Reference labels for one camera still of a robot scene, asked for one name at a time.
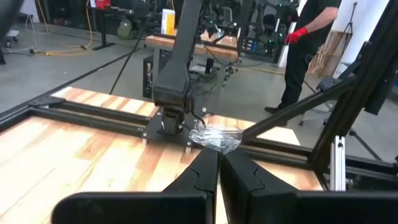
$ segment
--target tripod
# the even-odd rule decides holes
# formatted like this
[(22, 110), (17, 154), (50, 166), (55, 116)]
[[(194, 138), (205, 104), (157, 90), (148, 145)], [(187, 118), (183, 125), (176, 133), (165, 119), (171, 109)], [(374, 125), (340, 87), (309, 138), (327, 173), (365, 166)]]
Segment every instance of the tripod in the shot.
[[(341, 55), (343, 55), (344, 52), (346, 51), (346, 48), (347, 48), (348, 42), (349, 42), (348, 39), (349, 39), (349, 37), (353, 36), (353, 17), (354, 17), (354, 12), (355, 12), (355, 8), (356, 8), (357, 4), (358, 4), (357, 2), (354, 2), (353, 11), (351, 12), (351, 18), (349, 19), (349, 22), (347, 23), (347, 26), (346, 26), (346, 28), (343, 31), (343, 35), (341, 35), (341, 37), (339, 38), (337, 44), (334, 46), (333, 50), (331, 51), (331, 53), (336, 51), (337, 46), (339, 46), (339, 43), (341, 42), (343, 36), (344, 36), (344, 45), (343, 45), (343, 51), (341, 52)], [(329, 56), (328, 60), (325, 63), (325, 65), (327, 65), (329, 63), (330, 59), (331, 59), (331, 57)], [(325, 70), (325, 68), (326, 68), (326, 66), (324, 66), (322, 68), (322, 71), (318, 74), (319, 77), (321, 77), (321, 74), (323, 74), (323, 71)]]

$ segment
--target wooden workbench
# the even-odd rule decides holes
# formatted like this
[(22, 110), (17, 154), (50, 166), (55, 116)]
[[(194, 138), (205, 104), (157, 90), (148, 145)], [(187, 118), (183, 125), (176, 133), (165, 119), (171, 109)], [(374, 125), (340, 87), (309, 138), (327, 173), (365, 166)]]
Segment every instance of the wooden workbench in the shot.
[[(209, 38), (208, 35), (206, 34), (203, 34), (201, 37), (202, 40), (207, 40), (207, 41), (213, 41), (215, 40), (215, 38), (216, 38), (215, 35)], [(154, 35), (146, 37), (145, 42), (148, 46), (158, 49), (165, 49), (165, 50), (172, 49), (172, 47), (174, 46), (173, 39), (165, 37), (157, 37)], [(236, 37), (226, 36), (221, 40), (219, 40), (217, 44), (225, 45), (228, 47), (236, 47), (237, 46)], [(202, 44), (195, 44), (195, 49), (193, 52), (197, 55), (207, 55), (209, 57), (215, 56), (217, 58), (218, 57), (226, 58), (232, 62), (238, 59), (238, 53), (236, 50), (222, 49), (220, 47), (210, 47), (210, 46), (205, 47)]]
[[(152, 116), (157, 108), (140, 100), (66, 88), (55, 94), (70, 101)], [(245, 128), (252, 122), (213, 116), (209, 123)], [(298, 144), (294, 132), (274, 128), (261, 138)], [(191, 163), (199, 150), (144, 144), (140, 138), (31, 117), (0, 134), (0, 223), (50, 223), (54, 205), (82, 191), (161, 191)], [(321, 190), (313, 172), (257, 163), (302, 190)], [(226, 223), (222, 195), (217, 223)]]

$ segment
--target red glove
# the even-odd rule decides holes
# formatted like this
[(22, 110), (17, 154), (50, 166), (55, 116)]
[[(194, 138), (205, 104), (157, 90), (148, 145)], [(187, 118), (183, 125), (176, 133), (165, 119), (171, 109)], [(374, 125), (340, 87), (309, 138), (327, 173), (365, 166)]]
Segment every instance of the red glove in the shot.
[(286, 37), (285, 44), (295, 44), (302, 36), (307, 34), (308, 30), (305, 27), (300, 28)]

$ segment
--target person's arm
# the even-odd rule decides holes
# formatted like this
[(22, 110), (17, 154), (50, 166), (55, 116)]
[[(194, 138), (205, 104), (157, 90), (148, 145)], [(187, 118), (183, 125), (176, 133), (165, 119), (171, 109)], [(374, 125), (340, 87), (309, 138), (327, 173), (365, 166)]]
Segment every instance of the person's arm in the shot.
[(304, 26), (308, 33), (322, 29), (337, 18), (337, 7), (326, 7), (312, 22)]

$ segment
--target clear plastic bag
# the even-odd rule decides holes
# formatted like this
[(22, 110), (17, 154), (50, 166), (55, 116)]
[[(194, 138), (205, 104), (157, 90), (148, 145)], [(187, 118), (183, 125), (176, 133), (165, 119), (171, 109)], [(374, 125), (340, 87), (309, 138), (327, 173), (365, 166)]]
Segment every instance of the clear plastic bag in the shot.
[(242, 141), (242, 131), (236, 127), (222, 125), (195, 125), (189, 138), (202, 146), (209, 147), (223, 154), (235, 150)]

